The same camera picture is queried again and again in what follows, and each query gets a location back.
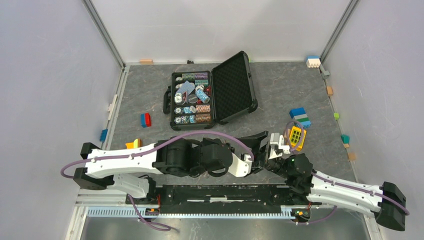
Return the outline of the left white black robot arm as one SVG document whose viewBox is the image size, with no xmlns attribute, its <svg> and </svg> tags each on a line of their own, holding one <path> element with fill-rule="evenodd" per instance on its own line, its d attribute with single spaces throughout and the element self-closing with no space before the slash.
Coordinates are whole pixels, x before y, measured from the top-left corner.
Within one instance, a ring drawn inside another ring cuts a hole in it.
<svg viewBox="0 0 424 240">
<path fill-rule="evenodd" d="M 64 166 L 60 174 L 82 189 L 118 190 L 145 204 L 153 203 L 157 190 L 135 173 L 196 178 L 203 173 L 242 178 L 260 168 L 266 153 L 260 149 L 267 131 L 233 137 L 210 130 L 188 132 L 143 147 L 103 150 L 91 142 L 81 148 L 82 160 Z"/>
</svg>

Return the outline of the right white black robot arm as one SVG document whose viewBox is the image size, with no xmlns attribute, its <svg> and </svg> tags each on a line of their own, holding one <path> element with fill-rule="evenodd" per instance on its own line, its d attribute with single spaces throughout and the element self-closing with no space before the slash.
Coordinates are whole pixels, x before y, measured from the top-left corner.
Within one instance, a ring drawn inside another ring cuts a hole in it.
<svg viewBox="0 0 424 240">
<path fill-rule="evenodd" d="M 259 169 L 285 180 L 289 201 L 295 205 L 342 207 L 374 217 L 377 224 L 387 229 L 405 231 L 410 213 L 406 209 L 406 196 L 396 184 L 385 181 L 382 185 L 370 185 L 332 177 L 314 169 L 304 153 L 287 158 L 270 154 L 263 147 L 254 161 Z"/>
</svg>

